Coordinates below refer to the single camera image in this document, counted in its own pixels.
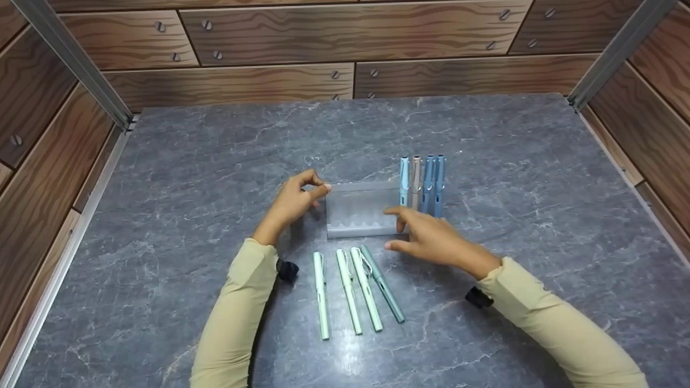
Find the wooden panel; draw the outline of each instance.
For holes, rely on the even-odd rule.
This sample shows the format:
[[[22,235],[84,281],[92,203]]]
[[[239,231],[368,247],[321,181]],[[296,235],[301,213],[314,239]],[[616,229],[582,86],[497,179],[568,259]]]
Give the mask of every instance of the wooden panel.
[[[48,0],[57,12],[212,8],[266,4],[350,3],[357,0]]]
[[[593,54],[390,61],[357,64],[355,97],[569,93]]]
[[[590,102],[654,191],[690,230],[690,128],[627,62]]]
[[[637,186],[642,182],[644,180],[642,174],[640,174],[628,155],[625,155],[625,152],[620,148],[616,140],[609,133],[609,130],[604,126],[604,123],[599,120],[599,117],[594,114],[591,108],[585,106],[582,111],[580,111],[580,114],[589,124],[590,128],[592,128],[593,134],[599,139],[609,154],[611,154],[611,157],[623,171],[630,183],[632,183],[633,186]]]
[[[0,48],[26,24],[26,20],[10,0],[0,0]]]
[[[531,0],[189,10],[203,65],[421,59],[505,54]],[[500,13],[510,16],[500,20]],[[209,20],[212,30],[202,21]],[[492,42],[495,46],[487,50]],[[222,54],[214,57],[214,51]]]
[[[4,164],[0,163],[0,193],[2,192],[3,187],[5,187],[7,181],[10,180],[11,176],[12,170]]]
[[[67,247],[67,242],[70,240],[72,231],[77,225],[77,221],[79,221],[79,216],[79,213],[70,209],[69,214],[67,214],[67,218],[62,223],[62,227],[57,232],[57,237],[52,242],[52,246],[50,247],[46,258],[43,261],[38,274],[36,274],[36,278],[29,288],[29,292],[26,294],[24,301],[19,307],[19,312],[14,317],[14,321],[12,321],[12,326],[10,326],[5,338],[0,341],[0,374],[4,372],[5,368],[10,362],[12,354],[19,344],[21,336],[23,335],[24,330],[26,330],[26,327],[31,320],[31,316],[41,300],[43,291],[46,289],[46,285],[48,284],[48,281],[50,280],[50,277],[52,276],[52,273],[55,270],[58,261],[60,260],[60,256]]]
[[[511,54],[602,51],[642,0],[535,0]],[[546,17],[554,9],[553,16]],[[529,42],[537,39],[536,46]]]
[[[690,8],[678,3],[630,60],[690,121]]]
[[[145,106],[349,99],[354,64],[108,72],[106,78],[138,112]]]
[[[690,237],[683,231],[683,228],[678,224],[678,221],[674,218],[673,214],[671,214],[669,208],[664,205],[664,202],[662,202],[646,182],[637,186],[637,190],[642,198],[647,201],[647,204],[654,215],[659,219],[664,229],[669,232],[669,235],[676,245],[678,245],[683,255],[685,255],[685,258],[690,260]]]
[[[19,163],[77,82],[33,28],[28,28],[0,55],[0,160]],[[21,145],[10,141],[21,138]]]
[[[0,336],[5,336],[112,126],[78,87],[0,195]]]
[[[86,181],[84,181],[84,184],[81,186],[79,194],[77,195],[77,199],[75,200],[75,203],[72,205],[72,207],[74,207],[76,211],[80,213],[84,211],[86,201],[88,201],[88,198],[91,196],[91,190],[93,190],[94,186],[96,186],[98,178],[101,177],[103,167],[106,165],[106,162],[110,157],[110,153],[115,148],[115,143],[117,143],[117,140],[120,138],[120,134],[120,128],[113,127],[112,130],[110,130],[110,134],[108,135],[105,144],[103,144],[103,147],[98,153],[98,158],[96,158],[96,162],[91,167],[91,171],[89,171],[88,177],[86,178]]]
[[[62,19],[100,69],[199,65],[175,11],[76,14]],[[157,22],[163,23],[163,32],[156,29]]]

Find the sage green pen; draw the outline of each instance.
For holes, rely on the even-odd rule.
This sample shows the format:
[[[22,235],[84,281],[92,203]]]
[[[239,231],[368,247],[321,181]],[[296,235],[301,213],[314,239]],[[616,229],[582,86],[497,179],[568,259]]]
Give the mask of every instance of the sage green pen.
[[[328,311],[326,310],[326,278],[324,277],[324,256],[314,252],[314,279],[316,281],[316,298],[319,302],[319,324],[321,339],[328,340]]]
[[[355,264],[355,271],[357,272],[357,279],[359,279],[359,287],[362,288],[364,294],[366,308],[369,310],[371,322],[374,324],[374,331],[381,331],[384,329],[384,325],[381,323],[381,317],[374,302],[374,295],[371,294],[371,287],[369,287],[369,278],[364,270],[364,255],[356,246],[350,248],[350,255],[352,256],[352,263]]]
[[[374,282],[378,284],[379,288],[381,289],[381,292],[384,294],[384,298],[386,298],[386,302],[391,308],[391,311],[393,312],[395,319],[398,323],[405,322],[405,315],[402,313],[400,306],[397,305],[395,297],[393,297],[393,293],[389,289],[388,284],[384,279],[384,274],[381,272],[381,269],[379,269],[378,264],[376,264],[376,261],[374,261],[374,258],[371,256],[371,252],[369,252],[369,249],[366,247],[366,245],[361,245],[359,248],[364,254],[364,259],[366,260],[366,263],[369,265],[369,268],[371,268],[371,277],[374,278]]]
[[[345,251],[338,249],[335,252],[335,257],[338,259],[338,269],[340,269],[340,279],[343,281],[343,288],[345,289],[345,298],[350,309],[350,317],[352,318],[352,325],[355,328],[355,334],[362,334],[362,326],[359,324],[359,315],[357,314],[357,305],[355,304],[355,295],[352,293],[352,273],[347,265],[347,257]]]

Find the drawer knob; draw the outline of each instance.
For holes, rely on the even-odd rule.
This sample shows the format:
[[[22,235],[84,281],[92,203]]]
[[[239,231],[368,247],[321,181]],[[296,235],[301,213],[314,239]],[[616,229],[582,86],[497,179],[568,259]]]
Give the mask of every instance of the drawer knob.
[[[24,143],[24,141],[21,139],[21,136],[19,135],[11,135],[10,143],[12,143],[12,145],[16,147],[19,147],[22,143]]]

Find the forearm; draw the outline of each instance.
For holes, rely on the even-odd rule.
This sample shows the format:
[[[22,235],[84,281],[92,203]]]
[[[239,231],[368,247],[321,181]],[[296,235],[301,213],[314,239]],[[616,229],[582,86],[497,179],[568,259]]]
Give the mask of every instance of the forearm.
[[[276,276],[277,252],[244,241],[199,340],[192,388],[247,386],[252,345]]]
[[[512,259],[504,258],[480,288],[501,314],[555,358],[575,387],[647,387],[625,350]]]

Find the hand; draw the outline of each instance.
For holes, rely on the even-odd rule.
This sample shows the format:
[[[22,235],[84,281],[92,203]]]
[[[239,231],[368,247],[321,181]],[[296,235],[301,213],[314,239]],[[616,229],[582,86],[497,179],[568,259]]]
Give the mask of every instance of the hand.
[[[410,226],[410,241],[389,241],[384,246],[388,250],[405,252],[436,264],[456,266],[477,280],[484,279],[501,266],[501,260],[483,246],[462,238],[445,219],[405,206],[388,208],[384,213],[398,216],[398,233],[402,233],[405,225]]]
[[[307,184],[316,187],[305,191],[302,187]],[[330,191],[330,184],[324,183],[313,168],[290,177],[283,183],[252,238],[263,245],[275,245],[283,229],[305,214],[311,206],[319,206],[317,200]]]

